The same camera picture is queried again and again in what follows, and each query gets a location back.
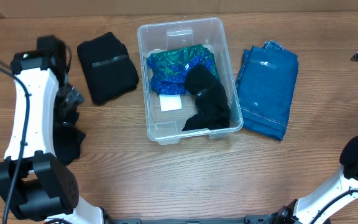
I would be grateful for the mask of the shiny blue green garment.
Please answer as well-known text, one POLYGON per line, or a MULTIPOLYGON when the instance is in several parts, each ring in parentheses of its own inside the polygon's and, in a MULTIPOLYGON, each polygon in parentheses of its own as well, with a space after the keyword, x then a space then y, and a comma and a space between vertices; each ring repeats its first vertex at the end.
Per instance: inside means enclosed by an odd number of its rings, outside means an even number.
POLYGON ((147 65, 153 72, 152 90, 158 95, 185 94, 187 73, 198 65, 219 77, 214 54, 201 44, 153 53, 148 57, 147 65))

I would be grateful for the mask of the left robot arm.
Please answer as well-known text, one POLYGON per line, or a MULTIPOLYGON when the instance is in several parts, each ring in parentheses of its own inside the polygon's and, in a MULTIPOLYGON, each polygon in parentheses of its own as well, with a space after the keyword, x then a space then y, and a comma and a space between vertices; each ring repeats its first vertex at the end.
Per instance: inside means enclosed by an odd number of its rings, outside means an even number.
POLYGON ((0 162, 5 214, 45 223, 110 223, 87 202, 68 165, 80 156, 85 134, 75 126, 83 96, 68 82, 71 50, 50 35, 33 51, 15 54, 8 75, 16 86, 9 145, 0 162))

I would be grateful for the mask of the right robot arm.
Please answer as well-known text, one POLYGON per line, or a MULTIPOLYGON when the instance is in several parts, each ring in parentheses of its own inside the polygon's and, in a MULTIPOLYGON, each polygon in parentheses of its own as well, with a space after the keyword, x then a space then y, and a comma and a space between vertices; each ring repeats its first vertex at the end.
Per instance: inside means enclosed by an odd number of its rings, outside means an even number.
POLYGON ((309 195, 264 218, 264 223, 327 223, 330 216, 358 198, 358 136, 344 147, 340 167, 309 195))

